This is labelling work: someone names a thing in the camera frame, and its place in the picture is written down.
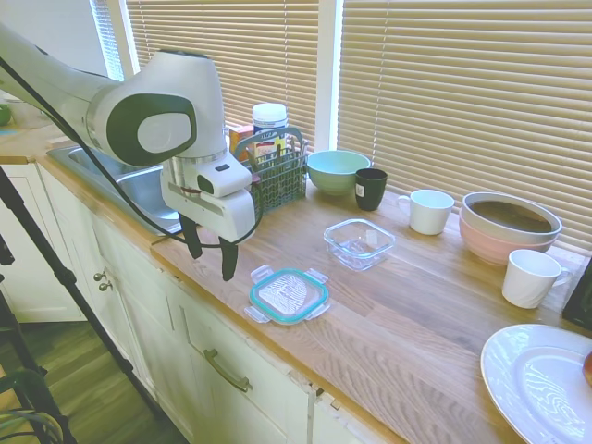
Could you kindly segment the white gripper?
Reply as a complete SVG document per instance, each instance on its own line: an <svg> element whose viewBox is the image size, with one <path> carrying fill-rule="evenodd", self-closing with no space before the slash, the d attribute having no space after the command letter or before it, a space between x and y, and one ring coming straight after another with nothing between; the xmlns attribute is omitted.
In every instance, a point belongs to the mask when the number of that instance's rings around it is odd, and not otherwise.
<svg viewBox="0 0 592 444"><path fill-rule="evenodd" d="M239 190L224 197L207 193L184 194L180 187L164 181L161 191L167 206L179 213L182 234L193 259L203 255L203 247L197 233L197 224L213 231L219 238L222 253L222 278L233 279L238 263L238 241L255 225L253 197L246 190Z"/></svg>

